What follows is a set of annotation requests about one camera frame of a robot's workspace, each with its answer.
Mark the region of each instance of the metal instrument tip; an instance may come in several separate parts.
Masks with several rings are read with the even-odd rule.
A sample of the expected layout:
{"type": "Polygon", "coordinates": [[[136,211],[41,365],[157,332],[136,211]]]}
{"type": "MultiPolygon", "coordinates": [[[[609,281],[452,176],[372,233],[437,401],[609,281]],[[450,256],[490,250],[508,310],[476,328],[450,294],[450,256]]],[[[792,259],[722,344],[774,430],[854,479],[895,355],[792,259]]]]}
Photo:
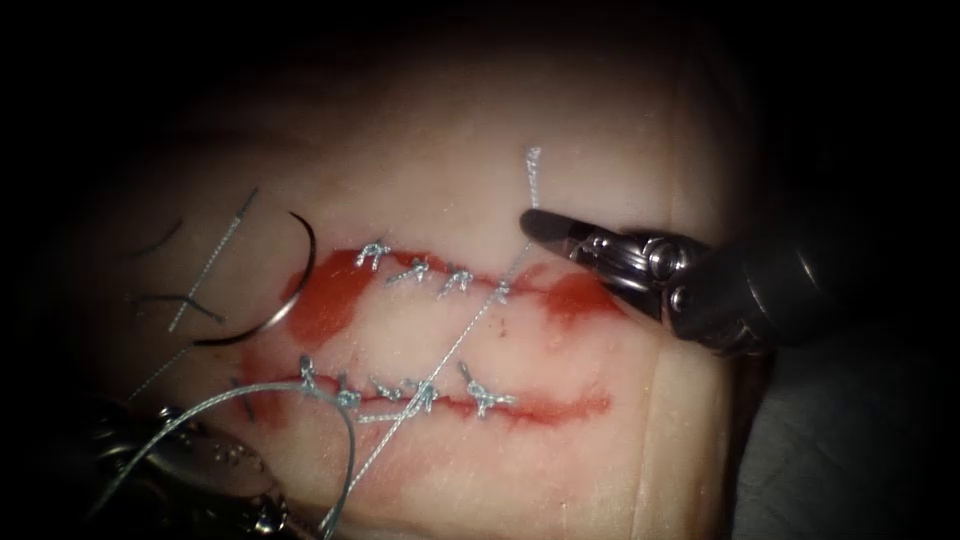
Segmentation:
{"type": "Polygon", "coordinates": [[[534,243],[563,258],[573,258],[597,226],[544,210],[520,215],[520,230],[534,243]]]}

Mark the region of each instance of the metal surgical tool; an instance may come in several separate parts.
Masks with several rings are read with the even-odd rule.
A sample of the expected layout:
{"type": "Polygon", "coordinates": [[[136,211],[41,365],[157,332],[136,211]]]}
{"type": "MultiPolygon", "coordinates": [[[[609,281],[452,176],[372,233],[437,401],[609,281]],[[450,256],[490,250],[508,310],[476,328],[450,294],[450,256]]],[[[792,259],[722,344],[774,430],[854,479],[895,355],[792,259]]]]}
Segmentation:
{"type": "Polygon", "coordinates": [[[636,317],[722,357],[801,346],[871,309],[892,265],[879,227],[842,197],[804,200],[710,249],[658,230],[615,232],[538,209],[520,217],[534,242],[594,272],[636,317]]]}

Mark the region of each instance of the blood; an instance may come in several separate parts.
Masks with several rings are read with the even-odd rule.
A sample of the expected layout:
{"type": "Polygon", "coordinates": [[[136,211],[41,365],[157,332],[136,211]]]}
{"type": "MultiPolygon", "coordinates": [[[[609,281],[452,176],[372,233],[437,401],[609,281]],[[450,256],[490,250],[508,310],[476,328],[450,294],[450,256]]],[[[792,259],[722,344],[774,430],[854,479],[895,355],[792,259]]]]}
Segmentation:
{"type": "MultiPolygon", "coordinates": [[[[298,348],[303,351],[316,351],[331,338],[346,329],[356,316],[360,295],[377,277],[368,265],[357,267],[354,263],[358,251],[334,251],[325,261],[314,269],[314,274],[301,292],[300,299],[284,320],[283,325],[298,348]]],[[[443,259],[429,252],[392,252],[392,257],[406,267],[413,266],[413,260],[419,259],[430,265],[431,271],[447,272],[443,259]]],[[[562,276],[549,286],[538,285],[546,274],[549,265],[539,263],[528,268],[510,285],[510,298],[531,298],[546,314],[548,323],[559,325],[564,332],[573,330],[580,321],[598,315],[623,317],[623,312],[613,303],[609,293],[587,272],[574,272],[562,276]]],[[[302,272],[288,280],[281,295],[287,298],[299,283],[302,272]]],[[[474,282],[491,288],[497,286],[499,276],[475,276],[474,282]]],[[[507,335],[504,328],[500,336],[507,335]]],[[[247,348],[240,366],[241,381],[244,384],[255,382],[274,382],[278,380],[299,380],[299,373],[293,367],[281,369],[276,362],[262,358],[254,348],[247,348]]],[[[327,376],[317,376],[317,384],[324,390],[335,393],[339,390],[337,382],[327,376]]],[[[586,386],[581,395],[573,401],[552,399],[542,392],[511,394],[517,397],[517,403],[510,406],[497,406],[487,410],[491,416],[501,416],[514,422],[514,425],[539,425],[555,427],[568,422],[582,421],[594,415],[601,415],[611,407],[611,396],[596,384],[586,386]]],[[[371,392],[362,393],[361,405],[389,403],[389,400],[371,392]]],[[[256,410],[258,421],[265,419],[270,427],[282,427],[286,424],[280,406],[280,396],[274,393],[254,394],[251,404],[256,410]]],[[[434,401],[434,406],[458,412],[467,417],[476,414],[476,402],[466,396],[454,399],[443,396],[434,401]]],[[[403,405],[396,404],[397,411],[403,405]]]]}
{"type": "MultiPolygon", "coordinates": [[[[317,350],[350,325],[360,294],[373,281],[374,273],[354,263],[358,252],[334,251],[314,268],[300,299],[287,314],[287,330],[304,350],[317,350]]],[[[303,272],[290,276],[281,298],[289,298],[303,272]]]]}

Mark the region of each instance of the pale skin surface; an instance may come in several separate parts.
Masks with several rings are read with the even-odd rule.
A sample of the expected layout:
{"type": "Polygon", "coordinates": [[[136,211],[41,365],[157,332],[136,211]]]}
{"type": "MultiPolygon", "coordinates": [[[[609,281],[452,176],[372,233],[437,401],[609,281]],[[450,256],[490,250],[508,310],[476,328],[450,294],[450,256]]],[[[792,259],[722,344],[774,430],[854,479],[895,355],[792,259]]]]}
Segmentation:
{"type": "MultiPolygon", "coordinates": [[[[306,261],[306,235],[288,211],[317,232],[318,263],[382,238],[476,274],[503,274],[526,240],[517,218],[531,204],[530,145],[543,149],[542,208],[613,229],[721,241],[740,224],[750,192],[748,100],[703,36],[656,29],[629,53],[475,47],[479,38],[446,36],[404,42],[346,74],[306,55],[198,102],[173,122],[169,145],[127,171],[142,182],[105,200],[71,238],[82,255],[64,264],[75,270],[65,279],[104,351],[96,366],[104,388],[125,398],[190,339],[237,333],[275,310],[306,261]],[[254,187],[196,294],[226,322],[187,310],[168,333],[175,302],[144,304],[131,322],[125,296],[185,294],[254,187]],[[179,217],[183,226],[155,253],[111,259],[179,217]]],[[[549,263],[537,282],[544,287],[579,271],[533,247],[519,272],[539,262],[549,263]]],[[[368,375],[391,386],[422,379],[492,289],[477,283],[438,301],[446,276],[436,272],[421,284],[382,287],[404,269],[384,259],[356,318],[322,347],[304,350],[281,325],[242,346],[193,351],[132,405],[190,406],[222,392],[251,351],[281,366],[274,380],[298,373],[301,353],[321,375],[346,371],[354,387],[368,375]]],[[[469,400],[457,360],[493,392],[562,406],[601,388],[611,406],[551,428],[439,407],[418,415],[351,494],[344,537],[715,536],[724,467],[736,457],[728,363],[654,323],[605,314],[551,325],[528,297],[495,304],[434,381],[442,395],[469,400]],[[400,534],[358,532],[365,529],[400,534]]],[[[342,426],[329,408],[295,396],[281,402],[289,421],[280,428],[226,409],[206,419],[259,449],[292,499],[327,507],[342,482],[342,426]]],[[[358,426],[358,467],[386,427],[358,426]]]]}

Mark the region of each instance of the dark background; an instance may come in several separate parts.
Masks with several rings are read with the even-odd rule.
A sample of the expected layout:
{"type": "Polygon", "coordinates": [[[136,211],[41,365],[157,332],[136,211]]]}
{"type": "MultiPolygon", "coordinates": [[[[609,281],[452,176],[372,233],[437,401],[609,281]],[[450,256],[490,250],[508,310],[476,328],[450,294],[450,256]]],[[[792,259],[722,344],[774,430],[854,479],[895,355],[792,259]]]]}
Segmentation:
{"type": "MultiPolygon", "coordinates": [[[[375,42],[400,32],[429,31],[451,17],[510,20],[496,2],[358,4],[321,4],[303,13],[155,6],[24,17],[17,29],[22,37],[8,48],[14,58],[7,84],[15,96],[7,102],[13,119],[8,125],[16,142],[10,152],[7,203],[14,207],[8,215],[15,221],[30,219],[31,225],[8,229],[9,253],[16,255],[8,260],[26,261],[14,265],[14,276],[29,271],[35,248],[52,231],[69,227],[73,216],[84,211],[86,197],[109,189],[111,167],[147,141],[157,121],[232,70],[269,63],[286,47],[315,36],[375,42]]],[[[622,5],[589,4],[594,15],[610,13],[599,19],[629,19],[622,5]]],[[[949,244],[941,240],[949,229],[930,200],[948,196],[949,190],[943,191],[942,180],[919,172],[914,154],[918,140],[932,136],[915,124],[923,117],[918,105],[931,98],[923,95],[924,79],[916,75],[919,57],[906,46],[908,32],[922,28],[912,27],[904,13],[881,16],[876,9],[868,13],[836,3],[715,4],[674,2],[664,3],[663,9],[712,25],[739,57],[760,96],[770,181],[787,199],[853,194],[859,201],[855,209],[870,210],[865,219],[873,220],[889,248],[882,262],[885,271],[871,282],[876,289],[872,312],[879,320],[872,323],[874,330],[851,334],[843,345],[845,358],[862,366],[877,350],[908,349],[910,354],[896,361],[923,370],[920,382],[913,383],[918,386],[910,393],[910,411],[925,426],[925,437],[911,442],[919,453],[898,464],[903,471],[897,474],[922,478],[929,488],[921,498],[898,500],[892,494],[894,504],[905,510],[895,522],[884,523],[897,535],[942,530],[950,498],[941,490],[949,493],[952,485],[941,487],[937,479],[955,468],[956,458],[944,457],[956,421],[947,420],[938,402],[950,380],[942,366],[951,358],[940,356],[938,349],[949,339],[953,315],[944,314],[950,307],[944,298],[952,292],[949,281],[941,279],[949,273],[949,256],[944,255],[950,253],[949,244]]],[[[597,20],[556,5],[528,11],[534,9],[545,26],[553,20],[597,20]]],[[[16,277],[14,282],[23,283],[16,277]]],[[[37,328],[16,333],[15,351],[36,351],[40,340],[55,341],[37,328]]],[[[55,346],[48,351],[69,354],[55,346]]],[[[816,366],[827,356],[814,347],[793,361],[816,366]]],[[[68,379],[59,381],[53,377],[44,384],[55,390],[69,386],[68,379]]],[[[55,418],[51,411],[43,416],[55,418]]],[[[880,437],[877,444],[900,441],[880,437]]],[[[862,511],[877,510],[868,505],[862,511]]]]}

